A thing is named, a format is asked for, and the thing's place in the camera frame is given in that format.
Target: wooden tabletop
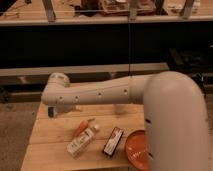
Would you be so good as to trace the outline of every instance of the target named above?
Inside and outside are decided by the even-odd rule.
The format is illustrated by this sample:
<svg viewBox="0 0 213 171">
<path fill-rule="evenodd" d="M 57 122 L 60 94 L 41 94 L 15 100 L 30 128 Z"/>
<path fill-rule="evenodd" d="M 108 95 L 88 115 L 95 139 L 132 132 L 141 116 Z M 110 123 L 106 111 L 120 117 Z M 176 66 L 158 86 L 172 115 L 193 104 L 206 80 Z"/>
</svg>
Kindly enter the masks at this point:
<svg viewBox="0 0 213 171">
<path fill-rule="evenodd" d="M 95 122 L 100 124 L 100 131 L 82 154 L 73 159 L 66 150 L 67 145 L 79 123 L 90 118 L 95 118 Z M 102 150 L 115 126 L 123 129 L 124 135 L 115 155 L 109 158 Z M 131 164 L 125 155 L 124 144 L 127 136 L 138 129 L 144 129 L 142 105 L 83 105 L 76 106 L 75 111 L 49 118 L 47 106 L 41 103 L 22 171 L 129 167 Z"/>
</svg>

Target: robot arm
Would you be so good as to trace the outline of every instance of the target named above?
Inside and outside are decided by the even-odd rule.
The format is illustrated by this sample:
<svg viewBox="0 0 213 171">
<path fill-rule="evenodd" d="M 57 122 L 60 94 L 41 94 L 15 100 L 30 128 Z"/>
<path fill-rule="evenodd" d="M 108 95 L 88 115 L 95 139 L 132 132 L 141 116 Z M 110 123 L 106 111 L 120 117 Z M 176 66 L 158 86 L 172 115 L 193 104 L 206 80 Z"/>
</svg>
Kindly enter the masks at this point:
<svg viewBox="0 0 213 171">
<path fill-rule="evenodd" d="M 208 123 L 199 87 L 177 72 L 70 87 L 54 73 L 42 94 L 50 106 L 144 104 L 150 171 L 210 171 Z"/>
</svg>

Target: tiled floor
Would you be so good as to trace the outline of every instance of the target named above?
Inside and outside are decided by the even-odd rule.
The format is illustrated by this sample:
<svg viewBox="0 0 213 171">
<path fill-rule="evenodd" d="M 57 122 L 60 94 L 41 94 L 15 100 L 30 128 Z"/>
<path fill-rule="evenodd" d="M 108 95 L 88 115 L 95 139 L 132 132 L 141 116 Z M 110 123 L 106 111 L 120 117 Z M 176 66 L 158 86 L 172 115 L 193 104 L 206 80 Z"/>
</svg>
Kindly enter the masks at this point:
<svg viewBox="0 0 213 171">
<path fill-rule="evenodd" d="M 207 106 L 213 129 L 213 96 L 207 97 Z M 38 102 L 0 104 L 0 171 L 18 171 L 21 168 Z M 210 133 L 213 152 L 213 131 Z M 126 171 L 128 169 L 110 169 Z"/>
</svg>

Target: bowl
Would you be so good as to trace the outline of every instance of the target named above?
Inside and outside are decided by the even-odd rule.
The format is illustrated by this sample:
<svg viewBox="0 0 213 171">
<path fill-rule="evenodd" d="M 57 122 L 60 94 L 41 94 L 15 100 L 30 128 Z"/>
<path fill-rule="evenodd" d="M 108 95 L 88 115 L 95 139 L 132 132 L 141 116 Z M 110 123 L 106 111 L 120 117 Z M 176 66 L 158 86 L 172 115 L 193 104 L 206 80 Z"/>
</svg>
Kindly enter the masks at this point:
<svg viewBox="0 0 213 171">
<path fill-rule="evenodd" d="M 125 152 L 130 163 L 141 171 L 148 171 L 147 146 L 144 130 L 131 133 L 125 143 Z"/>
</svg>

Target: carrot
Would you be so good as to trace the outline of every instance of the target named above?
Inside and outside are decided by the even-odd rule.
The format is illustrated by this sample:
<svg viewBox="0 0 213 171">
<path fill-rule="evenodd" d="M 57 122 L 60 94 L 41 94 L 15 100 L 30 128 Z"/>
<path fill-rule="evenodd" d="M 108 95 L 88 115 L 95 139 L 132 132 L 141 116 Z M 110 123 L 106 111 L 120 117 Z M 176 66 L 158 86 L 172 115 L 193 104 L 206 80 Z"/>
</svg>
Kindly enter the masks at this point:
<svg viewBox="0 0 213 171">
<path fill-rule="evenodd" d="M 85 129 L 87 129 L 89 126 L 89 122 L 87 120 L 83 120 L 78 128 L 75 130 L 74 134 L 73 134 L 73 138 L 78 137 Z"/>
</svg>

